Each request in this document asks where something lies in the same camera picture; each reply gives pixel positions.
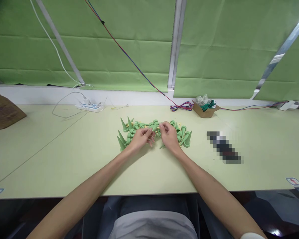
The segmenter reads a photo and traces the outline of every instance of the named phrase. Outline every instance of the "cardboard box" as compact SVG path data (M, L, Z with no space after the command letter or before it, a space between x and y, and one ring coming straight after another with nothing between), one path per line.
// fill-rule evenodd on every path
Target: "cardboard box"
M214 109L207 109L205 112L202 108L194 102L193 110L199 115L200 118L210 118L213 116L214 112L221 109L218 105Z
M10 100L0 95L0 129L6 128L27 116Z

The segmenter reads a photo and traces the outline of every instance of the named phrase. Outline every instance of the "white cable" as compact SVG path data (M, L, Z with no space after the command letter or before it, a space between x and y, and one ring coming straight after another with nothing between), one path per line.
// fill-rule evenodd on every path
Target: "white cable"
M63 100L65 97L67 97L67 96L69 96L69 95L71 95L71 94L73 94L73 93L81 94L81 95L83 95L84 99L86 99L86 97L84 96L84 94L82 94L81 92L74 91L74 92L71 92L71 93L67 94L66 96L64 96L61 100ZM55 110L56 106L60 103L61 100L59 100L59 101L55 104L55 106L54 106L54 108L53 108L53 110L52 110L52 114L53 114L53 115L58 116L58 117L61 117L61 118L69 118L69 117L72 117L72 116L74 116L74 115L77 115L77 114L83 112L82 110L80 110L80 112L78 112L78 113L76 113L76 114L74 114L74 115L71 115L71 116L67 116L67 117L65 117L65 116L60 116L60 115L56 115L56 114L54 113L54 110Z
M104 104L105 104L105 102L106 102L106 100L107 100L107 98L109 98L108 96L105 98L105 101L104 101L104 103L101 105L101 106L103 106ZM119 110L119 109L121 109L121 108L124 108L124 107L128 107L129 105L127 104L127 105L125 105L125 106L122 106L122 107L116 107L114 104L113 104L113 102L111 101L111 99L109 98L109 100L110 100L110 102L111 102L111 104L112 104L112 106L114 107L114 108L111 108L111 110Z
M69 73L66 71L66 69L64 68L64 66L63 66L63 62L62 62L62 60L61 60L61 57L60 57L60 54L59 54L59 51L57 50L57 47L55 46L55 44L54 44L54 42L52 41L52 39L50 38L50 36L49 36L49 34L48 34L48 32L46 31L46 29L44 28L44 26L43 26L43 24L42 24L42 22L40 21L40 18L39 18L39 16L37 15L37 11L36 11L36 9L34 8L34 5L33 5L33 2L32 2L32 0L30 0L30 2L31 2L31 5L32 5L32 8L33 8L33 11L34 11L34 13L36 14L36 17L37 17L37 19L38 19L38 21L39 21L39 23L40 23L40 25L41 25L41 27L43 28L43 30L45 31L45 33L46 33L46 35L48 36L48 38L50 39L50 41L51 41L51 43L52 43L52 45L54 46L54 48L55 48L55 50L56 50L56 53L57 53L57 56L59 57L59 60L60 60L60 63L61 63L61 65L62 65L62 68L63 68L63 70L66 72L66 74L72 79L72 80L74 80L76 83L79 83L79 84L82 84L82 85L87 85L87 86L91 86L91 87L93 87L92 85L89 85L89 84L85 84L85 83L80 83L80 82L78 82L78 81L76 81L75 79L73 79L70 75L69 75Z

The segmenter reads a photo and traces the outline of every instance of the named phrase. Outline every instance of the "power strip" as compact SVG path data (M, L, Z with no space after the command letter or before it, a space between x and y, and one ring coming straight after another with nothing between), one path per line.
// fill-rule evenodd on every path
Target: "power strip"
M104 110L104 106L97 106L97 104L92 104L92 105L82 104L82 105L75 105L75 107L80 110L87 110L96 113L99 113L100 111Z

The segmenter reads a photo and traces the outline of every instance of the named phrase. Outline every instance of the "right hand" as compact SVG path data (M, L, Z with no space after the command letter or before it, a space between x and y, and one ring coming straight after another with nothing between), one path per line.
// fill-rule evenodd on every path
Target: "right hand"
M162 141L166 148L170 151L175 151L180 149L178 144L176 129L167 121L159 124L159 129L162 134Z

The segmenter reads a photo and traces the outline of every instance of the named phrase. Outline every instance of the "light green desk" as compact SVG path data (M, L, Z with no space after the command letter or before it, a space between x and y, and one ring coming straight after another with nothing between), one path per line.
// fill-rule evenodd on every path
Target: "light green desk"
M0 199L64 197L113 159L120 151L116 136L120 117L142 122L175 120L192 130L184 151L230 191L292 189L286 177L299 180L299 112L277 109L232 112L212 118L168 107L109 107L88 113L0 182ZM243 164L225 164L207 139L207 131L222 131L244 157ZM103 195L191 193L195 188L167 149L145 147L130 160Z
M86 112L70 119L52 115L53 106L19 106L27 117L0 130L0 181L26 162ZM69 116L79 112L73 106L58 106L55 113Z

